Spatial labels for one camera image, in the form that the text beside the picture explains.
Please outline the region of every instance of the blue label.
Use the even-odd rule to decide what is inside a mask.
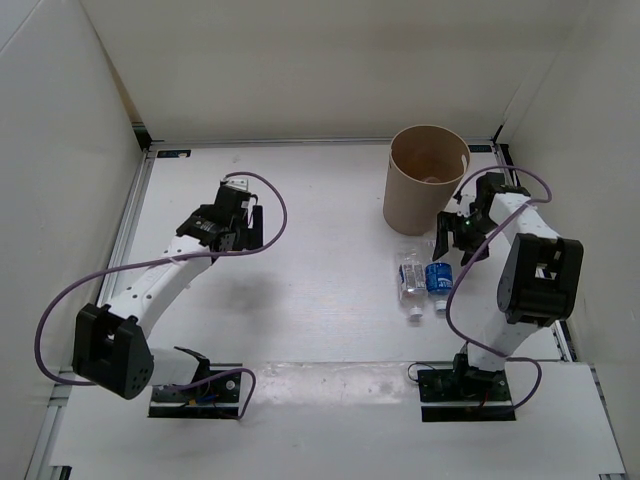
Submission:
[[[453,274],[448,263],[432,263],[427,265],[427,291],[438,295],[446,295],[453,287]]]

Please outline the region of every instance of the black wire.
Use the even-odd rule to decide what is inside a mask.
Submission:
[[[420,382],[418,381],[418,378],[413,378],[413,377],[411,376],[411,367],[414,367],[414,366],[416,366],[416,365],[422,365],[423,367],[429,367],[431,370],[437,370],[437,368],[436,368],[436,367],[434,367],[433,365],[429,365],[428,363],[424,363],[424,362],[413,362],[411,365],[409,365],[409,366],[407,367],[407,377],[409,377],[409,380],[411,380],[412,382],[415,382],[415,383],[420,383]]]

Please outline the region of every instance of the bottle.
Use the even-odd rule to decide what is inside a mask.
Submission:
[[[451,265],[441,261],[431,263],[427,265],[426,276],[429,297],[433,299],[436,313],[443,315],[447,310],[447,298],[453,287]]]
[[[427,298],[425,262],[418,245],[405,245],[397,255],[398,293],[400,304],[409,318],[417,322],[422,318]]]

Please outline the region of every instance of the bottle label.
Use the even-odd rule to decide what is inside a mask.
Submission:
[[[424,265],[418,263],[407,263],[400,265],[400,284],[407,292],[424,290],[427,288],[424,277]]]
[[[432,263],[427,265],[427,291],[446,295],[453,287],[453,273],[448,263]]]

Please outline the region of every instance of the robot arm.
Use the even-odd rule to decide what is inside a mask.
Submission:
[[[254,205],[250,227],[246,179],[221,182],[215,202],[201,205],[177,229],[160,258],[262,247],[262,207]],[[100,307],[87,304],[76,319],[73,371],[122,396],[136,397],[145,386],[185,384],[208,372],[197,352],[149,349],[156,322],[190,282],[215,259],[203,256],[152,266],[121,294]]]
[[[485,234],[529,200],[523,187],[505,185],[501,173],[480,177],[476,189],[474,201],[457,196],[458,213],[439,214],[434,260],[448,250],[452,231],[454,246],[465,252],[466,264]],[[575,302],[583,256],[580,242],[559,236],[534,207],[507,225],[504,233],[511,250],[498,284],[497,309],[477,340],[505,357],[466,345],[454,360],[454,377],[465,391],[486,390],[503,375],[506,356],[532,333],[567,318]],[[485,251],[480,259],[488,255]]]

